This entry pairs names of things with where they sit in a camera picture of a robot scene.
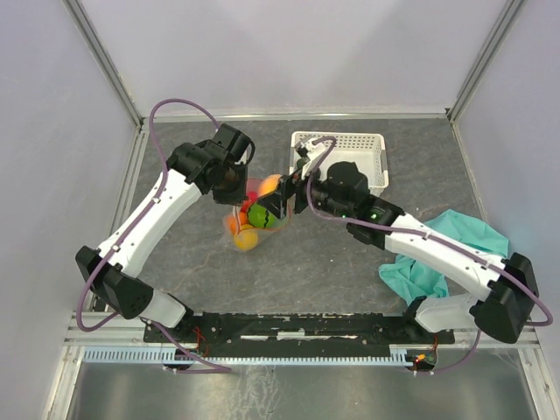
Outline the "toy peach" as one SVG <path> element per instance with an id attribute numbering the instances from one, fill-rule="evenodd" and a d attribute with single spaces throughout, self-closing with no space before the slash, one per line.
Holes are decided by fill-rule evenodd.
<path id="1" fill-rule="evenodd" d="M 273 193 L 277 189 L 280 174 L 272 174 L 265 178 L 258 186 L 257 194 L 259 197 Z"/>

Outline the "green toy watermelon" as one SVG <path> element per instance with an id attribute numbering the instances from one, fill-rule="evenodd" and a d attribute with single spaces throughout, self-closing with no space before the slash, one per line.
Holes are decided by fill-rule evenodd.
<path id="1" fill-rule="evenodd" d="M 247 211 L 248 222 L 254 228 L 272 228 L 276 223 L 276 216 L 264 206 L 254 203 Z"/>

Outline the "red toy apple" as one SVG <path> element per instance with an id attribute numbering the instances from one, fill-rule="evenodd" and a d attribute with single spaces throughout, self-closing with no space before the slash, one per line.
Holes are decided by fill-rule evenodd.
<path id="1" fill-rule="evenodd" d="M 255 203 L 258 199 L 258 194 L 255 191 L 248 191 L 247 198 L 244 200 L 241 210 L 246 213 L 250 206 Z"/>

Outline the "yellow toy lemon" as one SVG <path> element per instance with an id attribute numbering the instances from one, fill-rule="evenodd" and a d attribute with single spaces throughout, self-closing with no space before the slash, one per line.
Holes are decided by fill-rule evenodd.
<path id="1" fill-rule="evenodd" d="M 233 242 L 240 251 L 249 251 L 258 245 L 258 233 L 255 229 L 244 229 L 233 237 Z"/>

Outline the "toy orange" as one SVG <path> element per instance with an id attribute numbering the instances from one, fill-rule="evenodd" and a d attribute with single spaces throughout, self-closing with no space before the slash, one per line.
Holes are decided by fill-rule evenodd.
<path id="1" fill-rule="evenodd" d="M 237 235 L 247 221 L 245 213 L 230 214 L 225 218 L 225 225 L 232 235 Z"/>

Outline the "white perforated plastic basket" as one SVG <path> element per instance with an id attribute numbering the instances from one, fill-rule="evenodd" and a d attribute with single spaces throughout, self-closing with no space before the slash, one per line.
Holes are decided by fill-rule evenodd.
<path id="1" fill-rule="evenodd" d="M 319 166 L 320 180 L 326 179 L 326 171 L 330 165 L 337 162 L 356 163 L 360 172 L 368 179 L 369 191 L 380 196 L 389 186 L 389 169 L 386 158 L 384 137 L 381 134 L 324 132 L 324 131 L 295 131 L 290 140 L 290 169 L 294 172 L 299 155 L 296 153 L 298 144 L 307 137 L 335 137 L 335 148 Z"/>

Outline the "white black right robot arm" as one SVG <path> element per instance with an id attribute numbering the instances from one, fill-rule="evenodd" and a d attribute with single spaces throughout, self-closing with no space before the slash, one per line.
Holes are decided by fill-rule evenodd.
<path id="1" fill-rule="evenodd" d="M 325 178 L 318 170 L 301 168 L 277 182 L 265 180 L 257 202 L 282 219 L 289 200 L 295 201 L 295 213 L 310 208 L 328 214 L 344 222 L 359 242 L 408 256 L 465 289 L 465 294 L 452 297 L 415 298 L 401 322 L 408 340 L 421 342 L 442 330 L 478 328 L 514 344 L 528 325 L 538 289 L 526 256 L 485 253 L 426 227 L 373 195 L 356 164 L 332 164 Z"/>

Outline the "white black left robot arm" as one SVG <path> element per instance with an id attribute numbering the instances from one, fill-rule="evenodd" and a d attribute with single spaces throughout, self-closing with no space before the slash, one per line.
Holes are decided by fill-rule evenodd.
<path id="1" fill-rule="evenodd" d="M 139 279 L 153 249 L 177 218 L 202 196 L 238 206 L 246 198 L 254 142 L 222 124 L 213 138 L 182 143 L 164 160 L 150 193 L 129 218 L 97 248 L 82 247 L 75 261 L 89 289 L 124 319 L 148 319 L 173 340 L 193 333 L 192 310 Z"/>

